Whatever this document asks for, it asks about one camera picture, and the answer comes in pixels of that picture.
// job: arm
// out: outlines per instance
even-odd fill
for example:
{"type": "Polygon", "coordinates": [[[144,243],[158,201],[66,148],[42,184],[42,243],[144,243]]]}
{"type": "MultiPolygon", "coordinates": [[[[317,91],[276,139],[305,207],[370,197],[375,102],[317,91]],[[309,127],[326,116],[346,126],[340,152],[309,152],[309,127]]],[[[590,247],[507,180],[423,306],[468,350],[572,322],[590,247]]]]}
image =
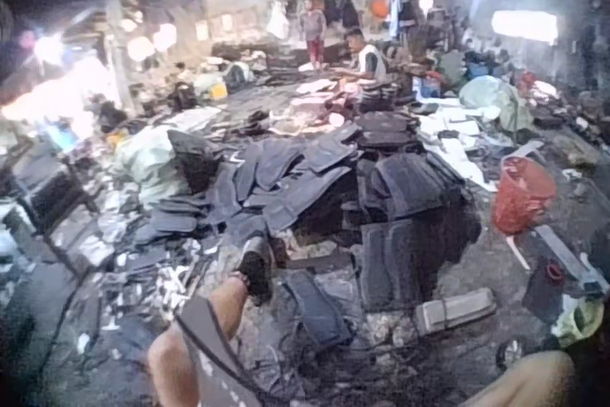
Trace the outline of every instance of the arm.
{"type": "Polygon", "coordinates": [[[320,39],[324,40],[324,37],[326,36],[326,16],[324,16],[323,11],[320,11],[320,22],[322,23],[322,33],[320,34],[320,39]]]}
{"type": "Polygon", "coordinates": [[[337,69],[336,72],[343,76],[352,76],[355,78],[363,78],[365,80],[374,80],[377,70],[378,59],[373,53],[369,52],[365,57],[364,71],[350,71],[348,69],[337,69]]]}
{"type": "Polygon", "coordinates": [[[305,20],[302,14],[298,17],[298,36],[301,40],[305,39],[305,20]]]}

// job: foot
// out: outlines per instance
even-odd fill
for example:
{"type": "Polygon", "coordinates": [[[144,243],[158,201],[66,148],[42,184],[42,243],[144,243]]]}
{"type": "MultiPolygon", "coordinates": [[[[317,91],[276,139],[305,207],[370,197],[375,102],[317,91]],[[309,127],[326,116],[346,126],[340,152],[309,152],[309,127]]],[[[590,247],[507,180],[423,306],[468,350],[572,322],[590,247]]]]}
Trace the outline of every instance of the foot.
{"type": "Polygon", "coordinates": [[[264,238],[254,237],[246,243],[243,253],[237,271],[248,279],[248,294],[258,307],[271,300],[273,294],[269,245],[264,238]]]}

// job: knee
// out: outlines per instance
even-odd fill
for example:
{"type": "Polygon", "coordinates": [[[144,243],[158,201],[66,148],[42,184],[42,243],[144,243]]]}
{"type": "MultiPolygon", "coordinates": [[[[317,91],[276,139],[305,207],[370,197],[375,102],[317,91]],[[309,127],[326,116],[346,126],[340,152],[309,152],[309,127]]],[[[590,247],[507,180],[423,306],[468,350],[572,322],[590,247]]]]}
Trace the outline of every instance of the knee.
{"type": "Polygon", "coordinates": [[[572,358],[564,352],[539,353],[528,356],[523,362],[531,376],[566,380],[575,375],[572,358]]]}
{"type": "Polygon", "coordinates": [[[163,366],[168,360],[183,355],[188,355],[187,346],[184,343],[182,332],[174,323],[166,332],[154,340],[147,357],[149,366],[154,370],[156,367],[163,366]]]}

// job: gray shirt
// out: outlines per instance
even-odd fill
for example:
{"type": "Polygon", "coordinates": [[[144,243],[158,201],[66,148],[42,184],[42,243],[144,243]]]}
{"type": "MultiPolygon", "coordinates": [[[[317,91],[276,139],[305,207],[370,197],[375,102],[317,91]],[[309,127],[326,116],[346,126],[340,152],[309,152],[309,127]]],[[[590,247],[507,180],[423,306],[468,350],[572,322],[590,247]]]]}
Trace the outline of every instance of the gray shirt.
{"type": "Polygon", "coordinates": [[[320,38],[324,32],[326,17],[320,10],[306,11],[301,14],[300,25],[305,40],[311,42],[320,38]]]}

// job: red basket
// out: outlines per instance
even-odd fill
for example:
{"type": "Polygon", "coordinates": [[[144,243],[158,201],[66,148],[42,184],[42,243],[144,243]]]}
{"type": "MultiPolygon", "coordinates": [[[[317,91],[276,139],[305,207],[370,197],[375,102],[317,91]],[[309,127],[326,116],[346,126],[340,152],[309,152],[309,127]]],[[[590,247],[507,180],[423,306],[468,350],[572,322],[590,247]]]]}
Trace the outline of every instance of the red basket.
{"type": "Polygon", "coordinates": [[[508,156],[500,164],[498,195],[492,220],[505,234],[517,234],[532,226],[555,198],[553,177],[537,162],[508,156]]]}

